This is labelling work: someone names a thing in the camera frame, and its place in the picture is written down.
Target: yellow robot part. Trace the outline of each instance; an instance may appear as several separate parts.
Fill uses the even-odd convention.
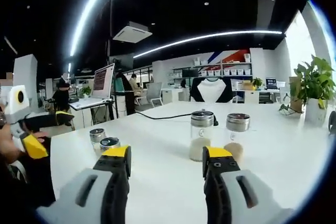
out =
[[[33,135],[28,135],[22,139],[22,142],[31,158],[40,159],[48,156],[47,150]]]
[[[231,157],[232,154],[223,148],[206,146],[209,152],[209,157]]]
[[[110,156],[110,157],[125,157],[126,149],[128,145],[118,147],[118,148],[110,148],[103,152],[102,156]]]

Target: ceiling light strip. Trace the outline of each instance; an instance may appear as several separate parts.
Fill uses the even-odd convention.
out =
[[[85,6],[85,9],[84,9],[84,11],[83,11],[83,13],[82,13],[82,15],[79,19],[78,25],[76,27],[75,35],[74,35],[73,40],[72,40],[70,56],[73,56],[76,52],[78,41],[79,41],[79,38],[81,37],[81,34],[83,32],[85,22],[88,19],[88,16],[89,16],[89,14],[90,14],[90,12],[91,12],[91,10],[92,10],[96,1],[97,0],[89,0],[89,2]]]
[[[227,32],[218,33],[218,34],[208,34],[208,35],[204,35],[204,36],[199,36],[199,37],[194,37],[194,38],[190,38],[190,39],[180,40],[180,41],[177,41],[177,42],[174,42],[174,43],[162,46],[162,47],[157,47],[155,49],[152,49],[152,50],[149,50],[147,52],[143,52],[139,55],[136,55],[133,58],[135,59],[137,57],[150,54],[151,52],[159,51],[159,50],[167,48],[167,47],[176,46],[176,45],[179,45],[179,44],[183,44],[183,43],[198,40],[198,39],[205,39],[205,38],[211,38],[211,37],[217,37],[217,36],[226,36],[226,35],[237,35],[237,34],[278,34],[278,35],[281,35],[282,32],[281,31],[267,31],[267,30],[248,30],[248,31],[227,31]]]

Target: laptop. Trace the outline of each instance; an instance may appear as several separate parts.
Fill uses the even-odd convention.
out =
[[[266,89],[278,89],[275,78],[266,78]]]

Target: white flower pot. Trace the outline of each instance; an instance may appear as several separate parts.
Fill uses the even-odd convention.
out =
[[[315,126],[322,126],[326,120],[328,102],[323,101],[326,109],[320,109],[318,99],[309,99],[306,104],[306,115],[304,120]]]

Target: man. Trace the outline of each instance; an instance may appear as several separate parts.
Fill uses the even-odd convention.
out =
[[[138,87],[136,83],[136,74],[132,74],[131,79],[129,80],[129,83],[132,87],[132,90],[134,91],[134,96],[135,97],[140,97],[141,96],[141,88]]]
[[[69,74],[64,73],[59,79],[57,84],[58,90],[56,90],[53,98],[55,99],[56,106],[58,110],[68,112],[69,110],[69,89],[70,84],[68,83]],[[71,126],[70,122],[65,123],[66,126]]]

